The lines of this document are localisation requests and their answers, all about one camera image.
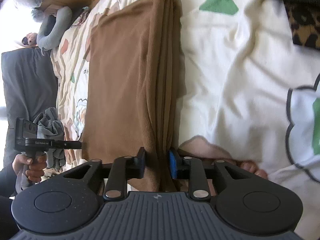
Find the left forearm dark sleeve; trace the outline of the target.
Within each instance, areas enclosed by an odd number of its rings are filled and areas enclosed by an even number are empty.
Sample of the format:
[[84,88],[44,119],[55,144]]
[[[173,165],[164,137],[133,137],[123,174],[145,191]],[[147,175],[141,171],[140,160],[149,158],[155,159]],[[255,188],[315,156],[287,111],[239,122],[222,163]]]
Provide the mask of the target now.
[[12,165],[8,165],[0,172],[0,196],[11,197],[15,192],[17,175],[12,168]]

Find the person's left hand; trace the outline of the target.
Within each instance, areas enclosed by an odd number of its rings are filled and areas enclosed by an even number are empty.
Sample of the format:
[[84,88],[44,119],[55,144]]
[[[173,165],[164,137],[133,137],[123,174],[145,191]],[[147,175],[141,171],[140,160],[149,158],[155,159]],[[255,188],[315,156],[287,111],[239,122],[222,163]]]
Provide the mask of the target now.
[[44,176],[44,169],[47,167],[46,160],[47,157],[45,154],[39,156],[36,160],[33,160],[26,155],[18,154],[12,162],[12,168],[16,175],[18,175],[24,165],[29,166],[29,170],[25,172],[25,175],[30,181],[39,183]]

